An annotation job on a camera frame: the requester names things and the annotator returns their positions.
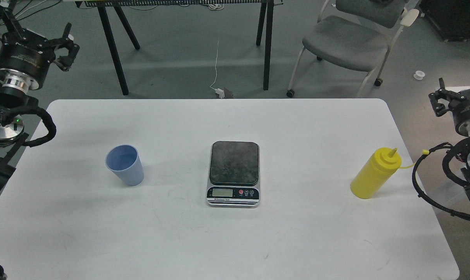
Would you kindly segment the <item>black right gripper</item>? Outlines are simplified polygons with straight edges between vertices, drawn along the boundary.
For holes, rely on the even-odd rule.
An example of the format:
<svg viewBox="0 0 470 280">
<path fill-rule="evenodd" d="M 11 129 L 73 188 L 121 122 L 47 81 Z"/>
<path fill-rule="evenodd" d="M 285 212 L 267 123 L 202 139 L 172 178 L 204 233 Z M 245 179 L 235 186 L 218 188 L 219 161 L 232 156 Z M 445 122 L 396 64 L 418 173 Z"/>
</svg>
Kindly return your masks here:
<svg viewBox="0 0 470 280">
<path fill-rule="evenodd" d="M 447 90 L 441 77 L 439 89 L 429 94 L 429 101 L 436 117 L 452 112 L 455 131 L 464 137 L 470 136 L 470 89 L 458 93 Z"/>
</svg>

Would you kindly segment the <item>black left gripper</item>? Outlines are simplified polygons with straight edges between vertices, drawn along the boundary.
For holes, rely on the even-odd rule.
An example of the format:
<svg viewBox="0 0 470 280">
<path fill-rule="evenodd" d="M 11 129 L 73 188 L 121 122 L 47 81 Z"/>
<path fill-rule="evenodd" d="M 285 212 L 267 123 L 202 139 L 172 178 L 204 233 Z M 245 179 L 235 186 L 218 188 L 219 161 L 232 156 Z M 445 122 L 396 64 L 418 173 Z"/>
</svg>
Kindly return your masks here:
<svg viewBox="0 0 470 280">
<path fill-rule="evenodd" d="M 15 18 L 16 5 L 0 5 L 0 21 L 7 32 L 0 32 L 0 81 L 2 88 L 18 91 L 39 90 L 43 87 L 50 68 L 55 64 L 67 72 L 80 50 L 71 36 L 72 24 L 67 23 L 62 37 L 48 40 L 38 34 L 28 34 Z M 58 49 L 66 49 L 66 56 L 56 57 Z"/>
</svg>

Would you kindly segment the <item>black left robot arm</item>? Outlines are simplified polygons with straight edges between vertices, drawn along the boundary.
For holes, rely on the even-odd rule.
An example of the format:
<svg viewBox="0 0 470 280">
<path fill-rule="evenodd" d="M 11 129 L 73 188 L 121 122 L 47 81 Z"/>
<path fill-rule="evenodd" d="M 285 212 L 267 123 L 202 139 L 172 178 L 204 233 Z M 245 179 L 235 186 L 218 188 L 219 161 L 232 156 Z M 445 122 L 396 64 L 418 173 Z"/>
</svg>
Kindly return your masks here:
<svg viewBox="0 0 470 280">
<path fill-rule="evenodd" d="M 50 65 L 68 71 L 80 50 L 70 34 L 70 23 L 62 37 L 47 39 L 21 27 L 13 15 L 14 6 L 14 2 L 0 5 L 0 148 L 11 147 L 0 157 L 0 191 L 16 170 L 9 161 L 18 149 L 43 145 L 56 135 L 52 117 L 28 92 L 43 87 Z M 22 115 L 38 116 L 47 134 L 28 140 Z"/>
</svg>

